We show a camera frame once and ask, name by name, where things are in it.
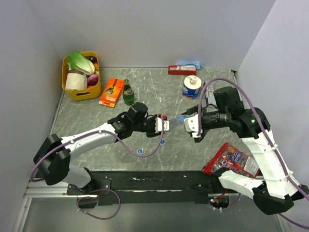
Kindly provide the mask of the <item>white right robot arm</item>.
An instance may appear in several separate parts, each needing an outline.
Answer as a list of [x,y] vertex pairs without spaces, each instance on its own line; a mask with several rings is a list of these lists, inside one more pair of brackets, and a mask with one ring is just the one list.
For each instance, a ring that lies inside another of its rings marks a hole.
[[211,187],[215,192],[231,189],[253,199],[265,214],[273,215],[288,211],[294,201],[303,199],[309,188],[299,184],[288,170],[277,150],[265,114],[259,109],[245,109],[234,87],[223,87],[214,92],[216,111],[206,107],[198,114],[198,106],[184,112],[183,126],[196,143],[203,140],[211,129],[229,128],[249,148],[264,177],[256,180],[237,174],[227,168],[214,172]]

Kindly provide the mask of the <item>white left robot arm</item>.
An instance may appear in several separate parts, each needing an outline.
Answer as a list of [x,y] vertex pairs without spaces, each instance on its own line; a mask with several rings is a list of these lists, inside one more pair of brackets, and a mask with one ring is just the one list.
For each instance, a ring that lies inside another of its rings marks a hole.
[[30,174],[32,182],[43,180],[52,186],[59,182],[75,185],[84,194],[92,193],[96,182],[87,168],[71,164],[71,160],[102,145],[123,143],[133,132],[144,132],[147,137],[163,137],[169,130],[166,115],[149,115],[144,103],[137,102],[101,126],[67,137],[49,135],[35,155]]

